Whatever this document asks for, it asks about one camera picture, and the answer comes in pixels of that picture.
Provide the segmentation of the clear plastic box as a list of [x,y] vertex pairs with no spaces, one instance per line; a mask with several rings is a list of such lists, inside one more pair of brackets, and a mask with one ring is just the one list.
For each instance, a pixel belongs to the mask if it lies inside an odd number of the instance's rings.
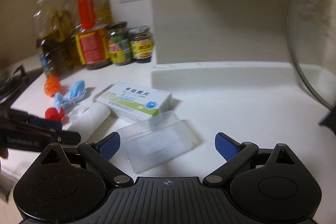
[[143,173],[192,150],[192,133],[173,111],[118,130],[130,170]]

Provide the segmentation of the red plastic bottle cap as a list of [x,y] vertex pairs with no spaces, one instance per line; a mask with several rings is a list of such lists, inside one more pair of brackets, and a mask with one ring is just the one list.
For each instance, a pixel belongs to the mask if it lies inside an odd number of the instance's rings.
[[51,107],[45,111],[45,118],[47,120],[61,122],[64,116],[65,116],[65,111],[62,107],[60,109]]

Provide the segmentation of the black gas stove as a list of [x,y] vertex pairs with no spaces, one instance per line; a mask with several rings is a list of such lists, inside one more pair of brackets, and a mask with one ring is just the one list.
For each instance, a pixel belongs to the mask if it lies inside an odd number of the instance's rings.
[[21,94],[42,74],[42,68],[26,71],[25,67],[20,65],[12,75],[1,77],[1,107],[10,108]]

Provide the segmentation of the crumpled blue face mask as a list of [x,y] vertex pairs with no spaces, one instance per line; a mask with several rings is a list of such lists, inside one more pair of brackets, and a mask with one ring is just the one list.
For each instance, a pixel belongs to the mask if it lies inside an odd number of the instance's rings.
[[86,94],[85,82],[83,80],[75,82],[70,89],[68,97],[63,96],[57,92],[54,96],[54,108],[57,110],[63,108],[64,110],[84,99]]

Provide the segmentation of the orange mesh scrubber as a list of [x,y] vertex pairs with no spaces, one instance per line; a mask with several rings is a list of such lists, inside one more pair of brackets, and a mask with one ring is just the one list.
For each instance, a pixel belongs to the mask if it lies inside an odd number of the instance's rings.
[[44,92],[49,97],[54,97],[56,93],[60,92],[61,85],[58,77],[50,75],[44,84]]

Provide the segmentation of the white green medicine box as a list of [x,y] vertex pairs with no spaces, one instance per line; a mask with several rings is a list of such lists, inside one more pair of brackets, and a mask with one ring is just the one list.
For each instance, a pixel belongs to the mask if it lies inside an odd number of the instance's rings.
[[94,101],[129,123],[147,120],[171,108],[169,92],[120,81],[97,94]]

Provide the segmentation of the dark oil bottle blue label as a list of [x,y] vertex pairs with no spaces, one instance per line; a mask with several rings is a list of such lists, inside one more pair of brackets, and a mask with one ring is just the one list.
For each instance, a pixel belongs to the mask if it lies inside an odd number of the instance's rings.
[[33,15],[35,47],[46,76],[64,78],[74,70],[58,12],[49,0],[37,0]]

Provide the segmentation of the green label sauce jar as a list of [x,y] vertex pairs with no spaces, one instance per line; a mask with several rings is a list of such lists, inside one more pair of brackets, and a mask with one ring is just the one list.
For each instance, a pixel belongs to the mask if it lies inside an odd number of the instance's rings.
[[115,22],[105,26],[110,61],[115,65],[126,65],[133,59],[130,48],[127,22]]

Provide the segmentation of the yellow oil bottle behind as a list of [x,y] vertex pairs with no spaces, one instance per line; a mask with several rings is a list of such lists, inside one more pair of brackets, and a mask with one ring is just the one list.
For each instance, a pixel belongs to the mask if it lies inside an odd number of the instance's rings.
[[76,68],[81,65],[80,57],[76,47],[76,0],[64,0],[61,5],[61,22],[64,36],[68,45],[71,59]]

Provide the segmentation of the yellow label sauce jar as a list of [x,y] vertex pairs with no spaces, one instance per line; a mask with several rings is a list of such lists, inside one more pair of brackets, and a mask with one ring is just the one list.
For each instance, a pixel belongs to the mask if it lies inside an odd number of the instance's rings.
[[153,54],[154,40],[149,26],[138,26],[129,30],[133,58],[138,63],[149,63]]

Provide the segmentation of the glass pot lid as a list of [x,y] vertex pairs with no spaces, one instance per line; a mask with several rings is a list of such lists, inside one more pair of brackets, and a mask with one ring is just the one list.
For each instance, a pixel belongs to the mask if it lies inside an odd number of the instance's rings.
[[328,112],[319,125],[335,130],[335,0],[289,0],[286,42],[299,83]]

